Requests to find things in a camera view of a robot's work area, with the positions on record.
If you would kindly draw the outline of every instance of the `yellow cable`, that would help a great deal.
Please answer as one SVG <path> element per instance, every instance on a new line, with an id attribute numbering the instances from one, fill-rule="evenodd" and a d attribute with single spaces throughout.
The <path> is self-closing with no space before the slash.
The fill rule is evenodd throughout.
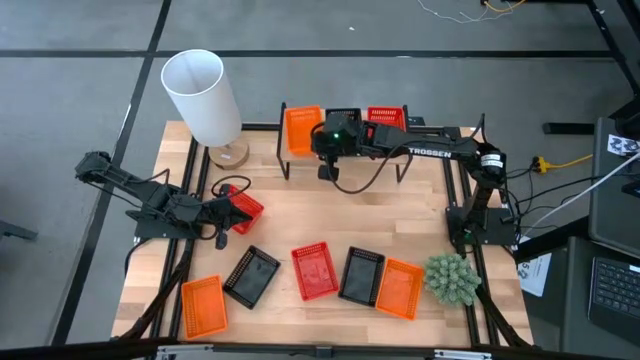
<path id="1" fill-rule="evenodd" d="M 511 11 L 511 10 L 513 10 L 513 9 L 517 8 L 518 6 L 520 6 L 520 5 L 524 4 L 526 1 L 527 1 L 527 0 L 520 0 L 520 2 L 519 2 L 519 3 L 517 3 L 517 4 L 513 5 L 513 6 L 510 6 L 508 9 L 496 9 L 496 8 L 494 8 L 493 6 L 491 6 L 491 4 L 489 4 L 489 0 L 485 1 L 485 2 L 484 2 L 484 4 L 485 4 L 485 5 L 487 5 L 487 7 L 488 7 L 489 9 L 491 9 L 491 10 L 493 10 L 493 11 L 495 11 L 495 12 L 498 12 L 498 13 L 502 13 L 502 12 L 508 12 L 508 11 Z"/>
<path id="2" fill-rule="evenodd" d="M 579 163 L 581 163 L 583 161 L 591 159 L 592 157 L 593 157 L 593 154 L 587 155 L 585 157 L 581 157 L 578 160 L 570 161 L 570 162 L 568 162 L 566 164 L 560 164 L 560 165 L 547 164 L 547 168 L 549 168 L 549 169 L 562 169 L 562 168 L 566 168 L 566 167 L 569 167 L 569 166 L 573 166 L 575 164 L 579 164 Z"/>

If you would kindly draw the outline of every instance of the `wooden table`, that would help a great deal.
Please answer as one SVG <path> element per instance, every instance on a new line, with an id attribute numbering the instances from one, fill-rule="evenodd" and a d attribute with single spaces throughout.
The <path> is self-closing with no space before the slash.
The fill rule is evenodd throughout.
<path id="1" fill-rule="evenodd" d="M 336 295 L 304 302 L 291 261 L 292 249 L 326 241 L 340 278 L 349 246 L 416 265 L 423 265 L 433 255 L 453 253 L 444 215 L 448 200 L 441 160 L 415 158 L 401 184 L 396 183 L 393 167 L 388 167 L 369 190 L 346 195 L 330 182 L 317 179 L 317 160 L 292 163 L 291 178 L 284 180 L 275 157 L 275 131 L 245 131 L 242 136 L 251 147 L 249 160 L 235 171 L 212 166 L 205 199 L 211 197 L 209 188 L 215 180 L 241 174 L 252 179 L 247 192 L 265 206 L 264 213 L 248 234 L 229 231 L 229 244 L 222 251 L 215 249 L 213 241 L 197 241 L 189 279 L 214 274 L 226 279 L 249 245 L 275 257 L 282 266 L 253 310 L 225 295 L 228 329 L 199 340 L 425 347 L 470 345 L 463 308 L 440 305 L 428 290 L 422 292 L 414 321 L 395 318 Z M 190 139 L 183 122 L 168 122 L 155 172 L 168 167 L 171 183 L 180 184 Z M 190 191 L 195 190 L 202 153 L 200 147 Z M 378 163 L 340 160 L 339 165 L 339 183 L 355 189 L 370 179 Z M 458 201 L 461 201 L 458 171 L 453 173 Z M 499 205 L 499 200 L 493 199 L 492 206 Z M 156 295 L 167 243 L 167 239 L 152 240 L 132 256 L 113 335 L 128 330 Z M 498 246 L 484 246 L 483 250 L 494 302 L 518 334 L 532 342 L 513 260 Z M 161 335 L 168 333 L 173 301 L 174 295 L 165 306 Z M 488 343 L 479 302 L 476 302 L 476 314 L 481 340 Z M 182 329 L 179 338 L 184 339 Z"/>

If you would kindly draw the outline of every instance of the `artificial plant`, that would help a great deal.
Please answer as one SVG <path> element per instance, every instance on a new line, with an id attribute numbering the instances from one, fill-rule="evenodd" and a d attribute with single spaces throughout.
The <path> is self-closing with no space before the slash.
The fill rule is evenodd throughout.
<path id="1" fill-rule="evenodd" d="M 468 259 L 458 254 L 432 256 L 425 266 L 425 283 L 441 304 L 471 305 L 480 277 Z"/>

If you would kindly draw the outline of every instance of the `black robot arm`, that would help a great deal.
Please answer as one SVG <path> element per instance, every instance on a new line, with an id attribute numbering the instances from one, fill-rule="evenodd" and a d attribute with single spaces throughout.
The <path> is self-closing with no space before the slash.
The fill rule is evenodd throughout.
<path id="1" fill-rule="evenodd" d="M 216 229 L 216 248 L 227 244 L 226 231 L 252 217 L 233 205 L 226 196 L 229 187 L 222 185 L 221 196 L 201 202 L 179 187 L 168 183 L 140 179 L 111 164 L 106 152 L 89 152 L 76 166 L 76 177 L 88 184 L 111 184 L 141 201 L 139 210 L 126 214 L 138 222 L 136 236 L 141 238 L 199 238 L 202 225 Z"/>
<path id="2" fill-rule="evenodd" d="M 479 143 L 471 137 L 453 139 L 412 134 L 396 127 L 340 115 L 329 116 L 325 123 L 316 126 L 311 136 L 312 150 L 324 161 L 318 177 L 334 183 L 339 175 L 335 163 L 343 156 L 389 159 L 411 154 L 459 161 L 476 180 L 476 188 L 462 209 L 462 221 L 453 236 L 456 243 L 472 243 L 472 237 L 478 231 L 487 230 L 489 199 L 506 181 L 506 155 L 495 146 Z"/>

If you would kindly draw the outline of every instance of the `black cable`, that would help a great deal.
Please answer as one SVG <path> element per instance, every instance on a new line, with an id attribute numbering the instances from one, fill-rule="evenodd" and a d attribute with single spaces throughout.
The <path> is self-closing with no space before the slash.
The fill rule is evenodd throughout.
<path id="1" fill-rule="evenodd" d="M 548 229 L 548 228 L 558 228 L 558 225 L 547 225 L 547 226 L 522 226 L 525 229 Z"/>
<path id="2" fill-rule="evenodd" d="M 98 186 L 98 185 L 94 185 L 94 184 L 92 184 L 92 183 L 90 183 L 90 182 L 88 182 L 88 183 L 86 183 L 86 184 L 91 185 L 91 186 L 93 186 L 94 188 L 96 188 L 96 189 L 98 189 L 98 190 L 100 190 L 100 191 L 102 191 L 102 192 L 105 192 L 105 193 L 107 193 L 107 194 L 109 194 L 109 195 L 111 195 L 111 196 L 115 196 L 115 197 L 117 197 L 118 199 L 120 199 L 120 200 L 123 200 L 123 201 L 127 202 L 129 205 L 131 205 L 131 206 L 133 206 L 133 207 L 135 207 L 135 208 L 142 209 L 142 206 L 140 206 L 140 205 L 136 205 L 136 204 L 132 203 L 131 201 L 129 201 L 128 199 L 125 199 L 124 197 L 122 197 L 122 196 L 120 196 L 120 195 L 114 194 L 112 191 L 105 190 L 105 189 L 101 188 L 100 186 Z"/>
<path id="3" fill-rule="evenodd" d="M 378 166 L 378 170 L 376 170 L 376 172 L 373 174 L 373 177 L 371 178 L 371 180 L 369 180 L 368 183 L 366 183 L 363 187 L 361 187 L 358 190 L 347 190 L 343 187 L 341 187 L 340 185 L 338 185 L 338 182 L 333 178 L 333 175 L 331 174 L 331 171 L 327 171 L 328 175 L 329 175 L 329 180 L 331 180 L 331 182 L 333 183 L 333 185 L 340 191 L 342 191 L 345 194 L 350 194 L 350 195 L 355 195 L 355 194 L 359 194 L 365 190 L 367 190 L 371 185 L 373 185 L 373 183 L 376 181 L 376 179 L 378 178 L 378 175 L 380 175 L 380 172 L 382 172 L 382 169 L 384 168 L 384 166 L 386 165 L 387 161 L 389 161 L 389 159 L 391 158 L 391 156 L 398 151 L 398 149 L 400 149 L 402 146 L 408 145 L 408 144 L 412 144 L 412 143 L 436 143 L 434 141 L 429 141 L 429 140 L 411 140 L 411 141 L 405 141 L 404 143 L 398 144 L 396 145 L 393 149 L 391 149 L 391 151 L 389 151 L 389 153 L 387 154 L 387 156 L 385 156 L 384 160 L 382 160 L 382 163 L 380 163 L 380 166 Z M 327 165 L 328 168 L 331 168 L 331 165 L 329 164 L 329 159 L 325 159 L 325 164 Z"/>
<path id="4" fill-rule="evenodd" d="M 562 200 L 560 201 L 560 205 L 564 204 L 564 202 L 565 202 L 565 201 L 568 201 L 568 200 L 569 200 L 569 199 L 571 199 L 572 197 L 580 195 L 580 193 L 581 193 L 581 192 L 579 192 L 579 193 L 575 193 L 575 194 L 572 194 L 572 195 L 569 195 L 569 196 L 565 197 L 564 199 L 562 199 Z"/>
<path id="5" fill-rule="evenodd" d="M 531 171 L 529 171 L 529 197 L 533 197 L 533 178 L 531 178 Z M 527 209 L 524 211 L 525 214 L 531 210 L 531 205 L 533 205 L 533 201 L 529 201 L 529 205 L 527 205 Z"/>
<path id="6" fill-rule="evenodd" d="M 131 255 L 133 255 L 133 253 L 136 251 L 137 248 L 139 248 L 140 246 L 144 245 L 147 243 L 147 241 L 149 241 L 148 238 L 141 238 L 140 241 L 135 244 L 127 253 L 127 256 L 124 259 L 124 276 L 125 278 L 127 277 L 127 273 L 129 272 L 129 261 L 131 260 Z"/>
<path id="7" fill-rule="evenodd" d="M 533 169 L 533 167 L 529 167 L 528 169 L 515 169 L 515 170 L 511 170 L 507 173 L 507 179 L 516 179 L 519 178 L 521 176 L 524 176 L 528 173 L 531 173 L 531 170 Z M 518 175 L 509 175 L 511 173 L 514 173 L 516 171 L 519 171 L 520 173 Z"/>
<path id="8" fill-rule="evenodd" d="M 233 194 L 230 194 L 229 197 L 233 197 L 233 196 L 242 194 L 245 190 L 247 190 L 249 188 L 249 186 L 251 186 L 251 179 L 249 179 L 248 177 L 242 176 L 242 175 L 229 175 L 229 176 L 225 176 L 225 177 L 222 177 L 222 178 L 218 179 L 218 181 L 214 182 L 213 185 L 211 185 L 211 195 L 213 195 L 215 197 L 223 196 L 219 192 L 216 193 L 214 191 L 214 189 L 216 188 L 216 186 L 220 185 L 223 181 L 229 180 L 229 179 L 242 179 L 242 180 L 245 180 L 247 182 L 247 185 L 244 188 L 238 190 L 237 192 L 235 192 Z"/>
<path id="9" fill-rule="evenodd" d="M 128 182 L 134 183 L 134 184 L 144 184 L 144 183 L 148 183 L 148 182 L 150 182 L 152 180 L 155 180 L 155 179 L 157 179 L 160 176 L 165 175 L 165 174 L 166 174 L 166 176 L 164 178 L 164 183 L 168 184 L 169 183 L 169 175 L 171 174 L 171 170 L 169 168 L 166 168 L 166 169 L 160 171 L 159 173 L 153 175 L 150 178 L 143 179 L 143 180 L 129 180 Z"/>
<path id="10" fill-rule="evenodd" d="M 234 192 L 234 193 L 232 193 L 232 194 L 227 194 L 227 195 L 219 195 L 219 194 L 216 194 L 216 193 L 213 191 L 214 187 L 215 187 L 216 185 L 218 185 L 219 183 L 221 183 L 222 181 L 224 181 L 224 180 L 228 180 L 228 179 L 242 179 L 242 180 L 246 180 L 246 181 L 247 181 L 247 185 L 245 185 L 242 189 L 240 189 L 240 190 L 238 190 L 238 191 L 236 191 L 236 192 Z M 177 205 L 178 205 L 178 206 L 184 206 L 184 207 L 193 207 L 193 206 L 202 206 L 202 205 L 212 204 L 212 203 L 215 203 L 215 202 L 218 202 L 218 201 L 223 201 L 223 200 L 226 200 L 226 199 L 230 199 L 230 198 L 232 198 L 232 197 L 234 197 L 234 196 L 238 196 L 238 195 L 242 194 L 243 192 L 245 192 L 245 191 L 246 191 L 250 186 L 251 186 L 251 179 L 249 179 L 249 178 L 248 178 L 248 177 L 246 177 L 246 176 L 242 176 L 242 175 L 229 175 L 229 176 L 225 176 L 225 177 L 223 177 L 223 178 L 220 178 L 218 181 L 216 181 L 216 182 L 213 184 L 213 186 L 211 187 L 211 193 L 212 193 L 214 196 L 218 196 L 217 198 L 215 198 L 215 199 L 211 199 L 211 200 L 207 200 L 207 201 L 202 201 L 202 202 L 199 202 L 199 203 L 196 203 L 196 204 L 177 204 Z"/>

